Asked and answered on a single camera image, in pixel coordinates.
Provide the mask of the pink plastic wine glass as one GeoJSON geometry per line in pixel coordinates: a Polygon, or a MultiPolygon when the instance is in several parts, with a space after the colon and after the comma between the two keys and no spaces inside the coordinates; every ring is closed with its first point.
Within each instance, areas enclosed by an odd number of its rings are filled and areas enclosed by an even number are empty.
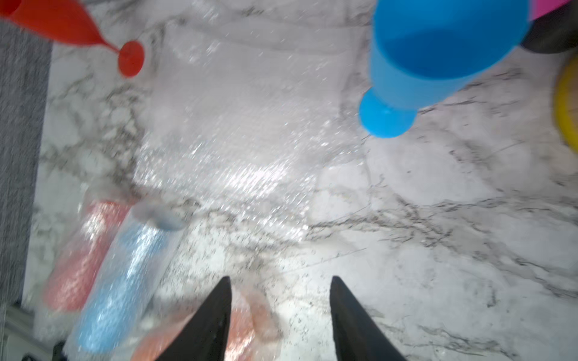
{"type": "Polygon", "coordinates": [[[531,20],[548,15],[560,7],[567,5],[570,0],[531,0],[531,20]]]}

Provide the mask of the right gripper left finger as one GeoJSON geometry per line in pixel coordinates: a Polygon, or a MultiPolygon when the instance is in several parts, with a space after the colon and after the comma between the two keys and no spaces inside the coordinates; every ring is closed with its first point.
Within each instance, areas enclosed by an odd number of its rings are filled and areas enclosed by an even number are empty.
{"type": "Polygon", "coordinates": [[[232,298],[231,280],[225,276],[157,361],[223,361],[230,330],[232,298]]]}

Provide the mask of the clear bubble wrap sheet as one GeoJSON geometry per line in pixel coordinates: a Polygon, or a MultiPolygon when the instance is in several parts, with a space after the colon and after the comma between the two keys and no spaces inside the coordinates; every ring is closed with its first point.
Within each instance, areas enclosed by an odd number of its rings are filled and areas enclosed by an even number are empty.
{"type": "Polygon", "coordinates": [[[166,30],[135,182],[299,241],[320,171],[357,150],[356,28],[264,19],[166,30]]]}

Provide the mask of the red plastic wine glass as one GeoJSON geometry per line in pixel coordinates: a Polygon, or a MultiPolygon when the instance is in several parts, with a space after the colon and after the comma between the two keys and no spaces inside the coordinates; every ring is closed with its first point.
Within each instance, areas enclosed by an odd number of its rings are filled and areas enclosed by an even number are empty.
{"type": "Polygon", "coordinates": [[[111,44],[78,1],[2,0],[1,18],[54,42],[110,49],[117,55],[119,72],[126,78],[138,75],[145,63],[145,49],[141,43],[130,41],[121,48],[111,44]]]}

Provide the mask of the orange wine glass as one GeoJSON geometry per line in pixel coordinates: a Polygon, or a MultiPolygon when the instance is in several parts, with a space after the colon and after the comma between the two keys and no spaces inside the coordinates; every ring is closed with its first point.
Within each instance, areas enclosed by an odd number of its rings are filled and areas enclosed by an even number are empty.
{"type": "MultiPolygon", "coordinates": [[[[231,286],[232,314],[224,360],[278,359],[281,333],[267,300],[254,290],[231,286]]],[[[198,309],[146,332],[129,358],[157,360],[198,309]]]]}

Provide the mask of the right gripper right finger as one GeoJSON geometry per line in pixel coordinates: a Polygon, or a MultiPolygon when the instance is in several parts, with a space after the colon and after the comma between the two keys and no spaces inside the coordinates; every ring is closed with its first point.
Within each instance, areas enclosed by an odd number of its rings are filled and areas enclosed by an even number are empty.
{"type": "Polygon", "coordinates": [[[342,278],[332,277],[330,307],[338,361],[405,361],[342,278]]]}

